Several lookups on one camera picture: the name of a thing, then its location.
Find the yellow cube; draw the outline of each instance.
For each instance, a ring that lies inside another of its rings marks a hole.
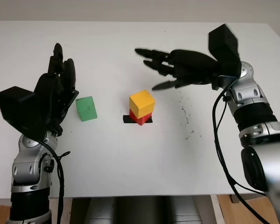
[[[152,113],[154,104],[154,98],[147,90],[130,96],[130,109],[138,119]]]

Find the green block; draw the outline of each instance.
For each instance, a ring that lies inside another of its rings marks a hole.
[[[81,121],[98,118],[92,97],[76,99],[76,106]]]

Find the red cube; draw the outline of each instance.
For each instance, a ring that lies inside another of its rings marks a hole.
[[[149,113],[148,115],[138,119],[130,109],[130,118],[133,119],[138,125],[143,125],[151,117],[151,115],[152,113]]]

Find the wire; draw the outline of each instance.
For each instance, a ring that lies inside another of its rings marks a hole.
[[[217,130],[218,130],[220,124],[221,124],[221,121],[222,121],[222,119],[223,119],[223,117],[224,117],[224,114],[225,114],[225,111],[226,111],[226,108],[227,108],[227,98],[226,98],[225,95],[223,95],[223,100],[225,101],[225,106],[224,106],[224,109],[223,109],[221,118],[220,118],[220,120],[219,120],[219,123],[218,123],[218,125],[217,125]],[[220,160],[220,163],[221,163],[221,157],[220,157],[218,151],[217,151],[217,155],[218,155],[219,160]],[[250,188],[247,188],[247,187],[245,187],[245,186],[239,184],[237,181],[235,181],[235,183],[236,183],[238,186],[240,186],[241,188],[243,188],[243,189],[249,190],[249,191],[254,192],[254,193],[256,193],[256,194],[260,194],[260,195],[266,196],[264,193],[259,192],[259,191],[256,191],[256,190],[253,190],[253,189],[250,189]]]
[[[223,112],[222,112],[221,118],[220,118],[220,120],[219,120],[219,123],[218,123],[218,125],[217,125],[217,129],[219,128],[220,123],[221,123],[221,121],[222,121],[222,119],[223,119],[223,116],[224,116],[225,111],[226,111],[226,107],[227,107],[227,100],[225,101],[225,106],[224,106],[224,109],[223,109]]]
[[[218,127],[217,126],[217,122],[216,122],[216,108],[217,105],[220,101],[220,99],[224,96],[224,94],[228,91],[228,89],[230,89],[232,87],[232,85],[234,85],[238,80],[240,79],[240,77],[238,77],[236,80],[234,80],[233,82],[231,82],[227,87],[225,87],[223,89],[223,91],[219,94],[219,96],[217,97],[214,106],[213,106],[213,110],[212,110],[212,119],[213,119],[213,128],[214,128],[214,136],[215,136],[215,146],[216,146],[216,151],[217,151],[217,155],[218,158],[220,160],[220,163],[222,165],[223,171],[226,175],[226,178],[228,180],[228,183],[230,184],[231,189],[233,190],[234,194],[238,197],[238,199],[240,200],[240,202],[262,223],[264,224],[269,224],[262,216],[260,216],[250,205],[248,205],[248,203],[241,197],[241,195],[238,193],[237,189],[235,188],[235,185],[238,184],[233,177],[229,174],[229,171],[227,169],[223,154],[222,154],[222,150],[220,147],[220,143],[219,143],[219,137],[218,137]]]
[[[59,198],[58,198],[58,214],[57,214],[57,224],[60,224],[61,222],[61,216],[63,212],[63,196],[64,196],[64,174],[63,174],[63,168],[62,164],[60,162],[61,158],[63,156],[68,155],[70,152],[66,152],[62,154],[61,156],[58,156],[55,151],[46,143],[42,142],[41,140],[38,141],[39,144],[42,146],[46,147],[47,150],[53,155],[54,159],[57,162],[57,174],[58,174],[58,179],[59,179]]]

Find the background wall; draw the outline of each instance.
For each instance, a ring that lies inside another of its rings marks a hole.
[[[0,20],[268,23],[280,0],[0,0]]]

